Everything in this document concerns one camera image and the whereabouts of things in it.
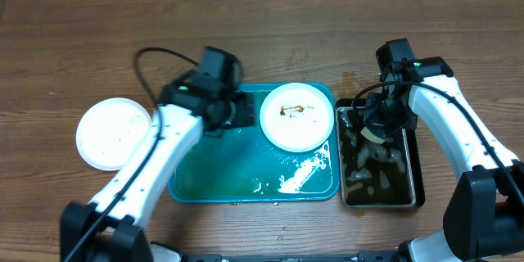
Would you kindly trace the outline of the green yellow sponge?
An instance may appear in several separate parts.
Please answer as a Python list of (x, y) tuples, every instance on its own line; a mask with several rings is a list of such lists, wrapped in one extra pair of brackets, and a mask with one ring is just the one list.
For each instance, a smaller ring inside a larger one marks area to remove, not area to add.
[(386, 141), (386, 135), (383, 129), (363, 127), (360, 133), (370, 142), (383, 144)]

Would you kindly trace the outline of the teal plastic tray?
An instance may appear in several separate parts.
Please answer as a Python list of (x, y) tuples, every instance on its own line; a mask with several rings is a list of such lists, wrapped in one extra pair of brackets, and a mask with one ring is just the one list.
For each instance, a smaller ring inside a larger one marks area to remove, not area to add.
[(322, 201), (340, 186), (337, 134), (312, 151), (273, 145), (259, 124), (203, 137), (168, 183), (182, 203)]

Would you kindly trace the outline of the white plate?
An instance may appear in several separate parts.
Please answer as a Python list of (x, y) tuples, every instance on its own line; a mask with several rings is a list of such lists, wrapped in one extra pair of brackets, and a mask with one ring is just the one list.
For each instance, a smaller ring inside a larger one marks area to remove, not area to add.
[(305, 152), (332, 133), (334, 110), (328, 95), (311, 84), (289, 83), (269, 92), (260, 107), (260, 126), (276, 147)]
[(76, 130), (82, 159), (95, 169), (121, 169), (151, 126), (147, 110), (128, 98), (114, 97), (89, 108)]

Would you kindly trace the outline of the white plate bottom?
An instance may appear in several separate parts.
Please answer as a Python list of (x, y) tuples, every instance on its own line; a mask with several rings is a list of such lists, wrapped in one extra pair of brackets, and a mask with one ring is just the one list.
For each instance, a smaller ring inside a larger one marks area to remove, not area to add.
[(89, 108), (76, 130), (82, 159), (95, 169), (121, 169), (151, 126), (147, 110), (128, 98), (114, 97)]

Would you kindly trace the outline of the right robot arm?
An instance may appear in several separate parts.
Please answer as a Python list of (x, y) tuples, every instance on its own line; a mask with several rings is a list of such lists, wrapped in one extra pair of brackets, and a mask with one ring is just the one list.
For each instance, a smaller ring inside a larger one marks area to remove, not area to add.
[(381, 71), (368, 100), (362, 134), (386, 137), (421, 119), (449, 159), (458, 183), (442, 228), (405, 242), (398, 261), (479, 261), (523, 249), (523, 163), (483, 124), (440, 57), (378, 58)]

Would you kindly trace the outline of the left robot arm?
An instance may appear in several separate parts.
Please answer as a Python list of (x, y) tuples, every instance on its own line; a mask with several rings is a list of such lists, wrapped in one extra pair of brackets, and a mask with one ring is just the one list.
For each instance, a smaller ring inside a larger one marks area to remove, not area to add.
[(206, 132), (255, 123), (251, 94), (167, 87), (145, 138), (124, 167), (85, 206), (71, 202), (61, 216), (63, 261), (180, 261), (145, 231), (171, 175)]

